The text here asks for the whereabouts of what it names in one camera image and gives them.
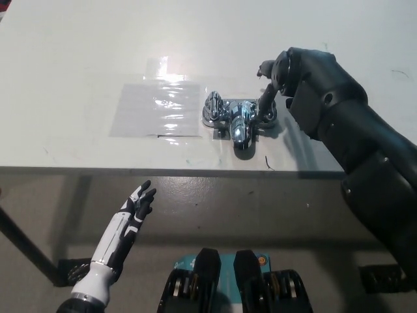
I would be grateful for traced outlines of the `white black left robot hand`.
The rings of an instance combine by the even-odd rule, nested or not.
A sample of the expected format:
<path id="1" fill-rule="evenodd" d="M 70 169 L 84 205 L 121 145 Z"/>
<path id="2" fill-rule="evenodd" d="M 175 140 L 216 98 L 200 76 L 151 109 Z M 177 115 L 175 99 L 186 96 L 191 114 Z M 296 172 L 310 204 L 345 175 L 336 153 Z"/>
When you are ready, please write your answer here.
<path id="1" fill-rule="evenodd" d="M 92 263 L 120 271 L 146 216 L 152 212 L 156 189 L 150 186 L 151 182 L 147 180 L 137 187 L 113 215 L 93 254 Z"/>

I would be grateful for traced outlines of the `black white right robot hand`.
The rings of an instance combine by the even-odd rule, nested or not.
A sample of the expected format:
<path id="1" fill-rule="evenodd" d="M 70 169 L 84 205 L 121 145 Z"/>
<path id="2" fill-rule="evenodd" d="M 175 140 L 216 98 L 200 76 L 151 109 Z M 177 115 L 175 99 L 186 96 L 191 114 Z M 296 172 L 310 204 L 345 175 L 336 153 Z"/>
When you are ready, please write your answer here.
<path id="1" fill-rule="evenodd" d="M 273 65 L 274 60 L 263 61 L 257 71 L 257 77 L 261 78 L 264 76 L 271 80 Z M 276 93 L 277 91 L 275 90 L 273 84 L 269 83 L 257 101 L 258 117 L 263 123 L 270 123 L 276 119 Z"/>

